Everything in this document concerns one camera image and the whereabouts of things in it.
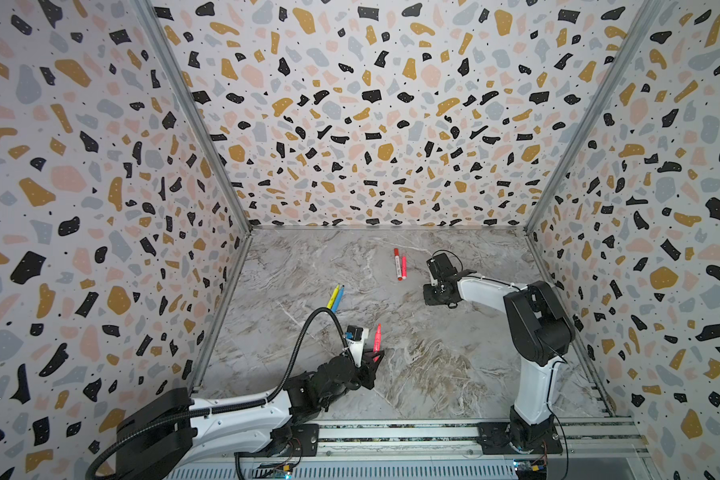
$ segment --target floor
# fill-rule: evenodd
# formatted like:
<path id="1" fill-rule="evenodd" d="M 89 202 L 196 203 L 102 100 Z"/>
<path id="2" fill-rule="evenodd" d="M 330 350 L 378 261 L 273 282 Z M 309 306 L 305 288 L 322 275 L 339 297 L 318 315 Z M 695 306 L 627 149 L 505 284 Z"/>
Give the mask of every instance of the floor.
<path id="1" fill-rule="evenodd" d="M 408 262 L 398 281 L 393 249 Z M 470 302 L 456 310 L 426 306 L 425 261 L 450 250 L 465 268 L 523 283 L 540 278 L 519 232 L 512 230 L 256 230 L 232 305 L 197 396 L 227 398 L 271 389 L 308 314 L 345 286 L 342 326 L 382 324 L 384 364 L 376 387 L 340 398 L 321 418 L 505 418 L 520 378 L 520 356 L 503 313 Z M 312 323 L 293 375 L 341 351 L 336 328 Z M 561 371 L 560 417 L 604 416 L 599 393 L 576 353 Z"/>

